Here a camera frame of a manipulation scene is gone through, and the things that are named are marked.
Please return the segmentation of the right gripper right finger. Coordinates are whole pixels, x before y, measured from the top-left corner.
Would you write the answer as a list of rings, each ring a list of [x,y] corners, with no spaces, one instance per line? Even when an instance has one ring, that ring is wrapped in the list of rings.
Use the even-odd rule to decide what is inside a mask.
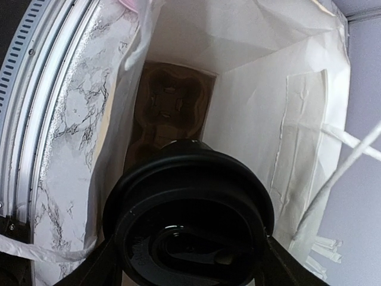
[[[266,232],[255,231],[255,285],[326,285]]]

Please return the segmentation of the brown cardboard cup carrier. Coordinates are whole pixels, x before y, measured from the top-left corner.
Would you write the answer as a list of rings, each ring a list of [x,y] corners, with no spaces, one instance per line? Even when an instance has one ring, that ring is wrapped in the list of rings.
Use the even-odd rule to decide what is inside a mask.
[[[179,139],[199,139],[216,76],[169,63],[143,65],[124,170]]]

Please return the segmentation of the brown paper bag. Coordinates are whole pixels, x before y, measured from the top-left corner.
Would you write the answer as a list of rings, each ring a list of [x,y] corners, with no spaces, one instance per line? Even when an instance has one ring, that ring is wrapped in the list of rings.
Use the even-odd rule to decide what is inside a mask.
[[[1,2],[2,39],[12,40],[30,2]],[[380,159],[371,147],[380,126],[364,139],[344,129],[350,63],[338,8],[321,1],[138,1],[134,13],[119,1],[97,2],[43,123],[30,220],[1,215],[1,284],[54,285],[110,239],[104,207],[127,172],[147,61],[216,76],[201,136],[189,140],[256,175],[274,210],[268,236],[326,282],[310,251],[341,260],[341,241],[317,234],[330,190],[361,155]]]

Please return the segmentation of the black coffee cup lid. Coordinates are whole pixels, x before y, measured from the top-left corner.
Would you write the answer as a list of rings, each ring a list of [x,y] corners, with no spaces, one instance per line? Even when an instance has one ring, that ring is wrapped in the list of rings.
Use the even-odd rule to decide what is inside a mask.
[[[274,210],[248,167],[187,139],[127,170],[107,198],[103,229],[137,285],[247,285]]]

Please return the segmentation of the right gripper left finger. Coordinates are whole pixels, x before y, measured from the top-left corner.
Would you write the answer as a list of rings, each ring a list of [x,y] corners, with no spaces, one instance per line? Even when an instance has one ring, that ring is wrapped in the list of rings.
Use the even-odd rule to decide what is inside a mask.
[[[122,270],[111,237],[104,240],[80,266],[54,286],[115,286],[121,283]]]

